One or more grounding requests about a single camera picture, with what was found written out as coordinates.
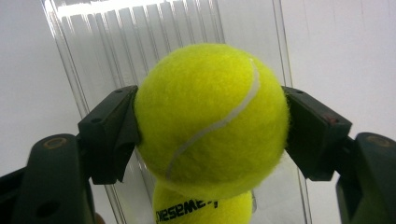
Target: white wall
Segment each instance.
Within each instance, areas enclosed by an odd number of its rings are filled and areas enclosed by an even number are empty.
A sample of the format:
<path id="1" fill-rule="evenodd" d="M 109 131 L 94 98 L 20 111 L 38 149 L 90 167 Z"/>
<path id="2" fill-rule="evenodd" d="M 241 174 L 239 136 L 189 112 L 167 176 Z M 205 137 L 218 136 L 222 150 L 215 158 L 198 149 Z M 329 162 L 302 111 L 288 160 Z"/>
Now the white wall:
<path id="1" fill-rule="evenodd" d="M 0 176 L 26 165 L 31 147 L 56 133 L 78 133 L 80 116 L 40 1 L 0 1 Z M 115 223 L 103 186 L 93 189 Z"/>
<path id="2" fill-rule="evenodd" d="M 396 139 L 396 2 L 282 0 L 295 88 L 353 122 Z M 340 223 L 331 183 L 308 181 L 313 223 Z"/>

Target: fuzzy ball surface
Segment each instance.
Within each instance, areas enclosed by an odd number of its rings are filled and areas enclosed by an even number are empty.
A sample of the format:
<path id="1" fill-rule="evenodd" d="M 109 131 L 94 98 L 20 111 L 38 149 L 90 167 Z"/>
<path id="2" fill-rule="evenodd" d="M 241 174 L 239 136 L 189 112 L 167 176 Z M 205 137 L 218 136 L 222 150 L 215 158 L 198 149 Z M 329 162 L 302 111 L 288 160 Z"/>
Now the fuzzy ball surface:
<path id="1" fill-rule="evenodd" d="M 156 224 L 248 224 L 252 215 L 252 195 L 249 191 L 231 199 L 201 201 L 157 184 L 153 213 Z"/>
<path id="2" fill-rule="evenodd" d="M 202 200 L 258 186 L 278 164 L 289 127 L 276 76 L 222 44 L 163 58 L 140 86 L 134 111 L 150 171 L 169 189 Z"/>

